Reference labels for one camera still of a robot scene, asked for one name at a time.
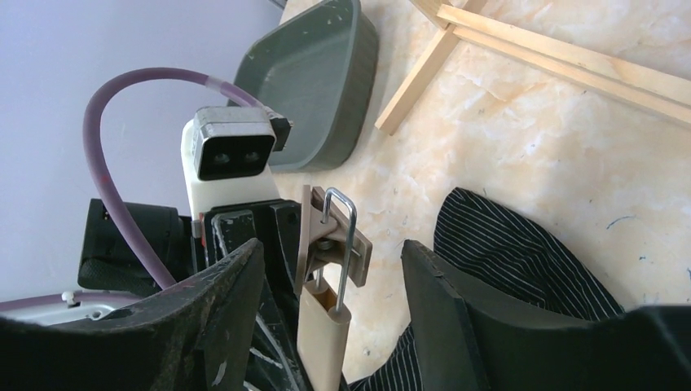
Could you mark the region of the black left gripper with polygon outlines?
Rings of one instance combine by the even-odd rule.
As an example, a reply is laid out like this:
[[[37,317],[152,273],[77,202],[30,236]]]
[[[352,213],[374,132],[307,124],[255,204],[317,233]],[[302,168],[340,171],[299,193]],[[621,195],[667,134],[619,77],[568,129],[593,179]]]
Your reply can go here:
[[[297,354],[297,275],[300,204],[269,200],[212,209],[203,220],[198,253],[211,266],[246,241],[264,247],[265,274],[255,318],[245,385],[256,390],[309,390]]]

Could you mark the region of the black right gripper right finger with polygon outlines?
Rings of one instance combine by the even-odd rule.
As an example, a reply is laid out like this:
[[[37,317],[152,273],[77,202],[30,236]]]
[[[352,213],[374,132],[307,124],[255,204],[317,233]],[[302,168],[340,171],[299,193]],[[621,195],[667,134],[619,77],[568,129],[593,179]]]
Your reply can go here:
[[[590,322],[511,297],[418,241],[407,240],[401,258],[427,390],[690,387],[688,305]]]

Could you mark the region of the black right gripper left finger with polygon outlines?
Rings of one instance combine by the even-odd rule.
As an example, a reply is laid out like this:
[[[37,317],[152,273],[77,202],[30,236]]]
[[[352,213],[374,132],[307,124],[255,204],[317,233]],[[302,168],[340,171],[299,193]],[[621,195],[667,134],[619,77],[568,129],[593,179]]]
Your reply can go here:
[[[103,319],[1,323],[4,390],[241,390],[264,280],[251,239]]]

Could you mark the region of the black striped garment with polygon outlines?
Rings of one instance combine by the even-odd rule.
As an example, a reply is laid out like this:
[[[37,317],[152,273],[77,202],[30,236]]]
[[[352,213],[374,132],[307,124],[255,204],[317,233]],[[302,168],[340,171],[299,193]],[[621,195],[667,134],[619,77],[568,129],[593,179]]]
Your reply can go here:
[[[624,308],[594,274],[553,234],[508,207],[464,188],[442,203],[434,228],[434,253],[450,266],[519,301],[571,318],[596,322],[623,314]],[[448,386],[423,385],[423,354],[406,326],[385,363],[350,390],[466,390],[478,382],[477,366],[463,373],[465,360],[441,367],[461,379]]]

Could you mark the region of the beige clip hanger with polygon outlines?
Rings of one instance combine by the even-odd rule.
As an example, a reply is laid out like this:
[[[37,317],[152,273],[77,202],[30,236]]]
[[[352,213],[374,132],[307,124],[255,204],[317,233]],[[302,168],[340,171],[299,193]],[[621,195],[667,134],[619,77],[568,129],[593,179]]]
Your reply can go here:
[[[314,390],[338,390],[352,315],[348,284],[365,285],[371,241],[356,205],[335,187],[305,185],[294,282],[299,299],[297,352]]]

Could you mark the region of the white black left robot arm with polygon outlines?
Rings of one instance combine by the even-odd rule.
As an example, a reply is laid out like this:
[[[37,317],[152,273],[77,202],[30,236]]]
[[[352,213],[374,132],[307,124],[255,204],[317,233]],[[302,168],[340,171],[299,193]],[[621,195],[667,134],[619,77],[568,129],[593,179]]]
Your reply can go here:
[[[162,291],[90,202],[77,282],[79,320],[1,322],[4,390],[308,390],[297,354],[300,206],[218,208],[196,239],[171,207],[131,204],[177,285]]]

